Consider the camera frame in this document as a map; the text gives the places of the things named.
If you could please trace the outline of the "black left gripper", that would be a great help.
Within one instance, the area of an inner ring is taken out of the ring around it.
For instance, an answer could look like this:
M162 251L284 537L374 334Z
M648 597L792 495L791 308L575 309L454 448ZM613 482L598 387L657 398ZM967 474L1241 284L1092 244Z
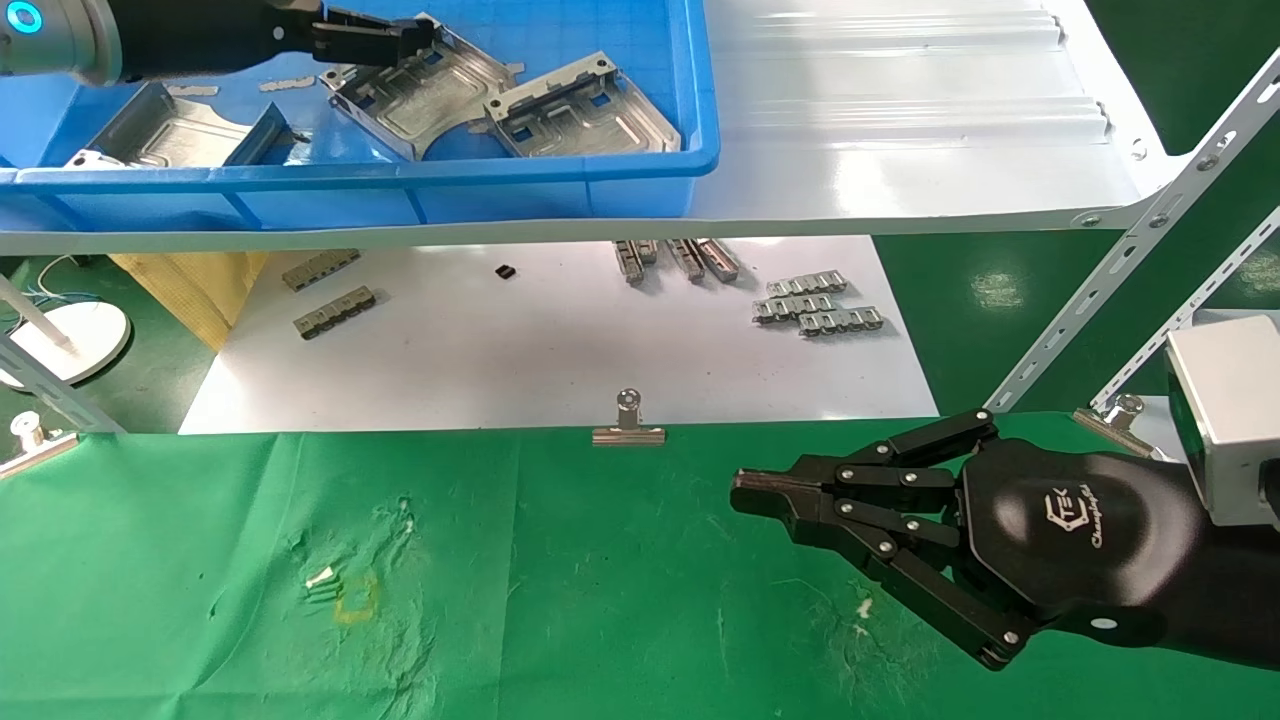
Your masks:
M324 1L251 1L250 63L284 53L305 53L316 61L358 67L396 67L429 45L438 23L429 15L388 20ZM317 26L324 26L324 35Z

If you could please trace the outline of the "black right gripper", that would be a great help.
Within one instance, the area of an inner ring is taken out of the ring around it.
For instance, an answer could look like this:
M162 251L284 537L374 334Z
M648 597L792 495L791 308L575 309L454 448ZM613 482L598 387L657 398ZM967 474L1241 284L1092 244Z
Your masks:
M781 521L795 544L840 555L998 671L1024 651L1034 624L946 577L959 568L956 529L899 514L951 503L960 482L943 465L997 438L992 411L973 409L844 456L803 454L782 471L744 468L730 505ZM963 464L960 480L975 560L1043 623L1085 609L1153 609L1207 525L1184 466L1125 454L997 439Z

